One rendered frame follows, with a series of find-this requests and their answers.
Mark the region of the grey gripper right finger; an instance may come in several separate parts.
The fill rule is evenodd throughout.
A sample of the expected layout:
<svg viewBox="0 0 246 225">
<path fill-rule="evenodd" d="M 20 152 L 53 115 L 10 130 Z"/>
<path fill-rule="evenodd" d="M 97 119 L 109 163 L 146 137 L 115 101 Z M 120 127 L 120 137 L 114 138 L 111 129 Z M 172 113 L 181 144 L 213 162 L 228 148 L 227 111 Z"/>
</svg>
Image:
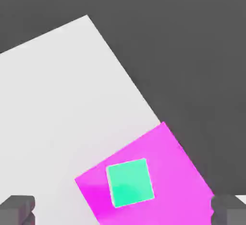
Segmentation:
<svg viewBox="0 0 246 225">
<path fill-rule="evenodd" d="M 246 204 L 236 196 L 215 195 L 211 208 L 211 225 L 246 225 Z"/>
</svg>

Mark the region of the small green cube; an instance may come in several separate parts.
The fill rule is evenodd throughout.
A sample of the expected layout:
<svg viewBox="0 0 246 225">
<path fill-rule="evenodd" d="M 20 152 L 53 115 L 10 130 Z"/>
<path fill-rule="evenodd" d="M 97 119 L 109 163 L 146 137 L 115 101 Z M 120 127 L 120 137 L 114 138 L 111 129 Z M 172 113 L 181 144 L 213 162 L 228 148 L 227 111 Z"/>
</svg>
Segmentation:
<svg viewBox="0 0 246 225">
<path fill-rule="evenodd" d="M 109 165 L 106 175 L 115 208 L 155 198 L 145 158 Z"/>
</svg>

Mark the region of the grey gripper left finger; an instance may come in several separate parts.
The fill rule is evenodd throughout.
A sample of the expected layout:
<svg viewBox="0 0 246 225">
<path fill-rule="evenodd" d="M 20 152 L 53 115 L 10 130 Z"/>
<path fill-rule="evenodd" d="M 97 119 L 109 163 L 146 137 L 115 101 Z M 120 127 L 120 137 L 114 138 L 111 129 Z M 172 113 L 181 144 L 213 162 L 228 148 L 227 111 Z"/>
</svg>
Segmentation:
<svg viewBox="0 0 246 225">
<path fill-rule="evenodd" d="M 0 225 L 35 225 L 34 207 L 34 196 L 9 196 L 0 205 Z"/>
</svg>

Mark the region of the large magenta box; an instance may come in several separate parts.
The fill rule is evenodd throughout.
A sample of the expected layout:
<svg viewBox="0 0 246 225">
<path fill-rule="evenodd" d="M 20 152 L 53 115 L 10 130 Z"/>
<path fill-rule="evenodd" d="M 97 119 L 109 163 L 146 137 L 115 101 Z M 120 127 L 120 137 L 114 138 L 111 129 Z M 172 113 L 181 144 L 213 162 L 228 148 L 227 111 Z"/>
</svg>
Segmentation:
<svg viewBox="0 0 246 225">
<path fill-rule="evenodd" d="M 115 208 L 106 167 L 145 158 L 155 198 Z M 99 225 L 211 225 L 212 191 L 161 123 L 75 179 Z"/>
</svg>

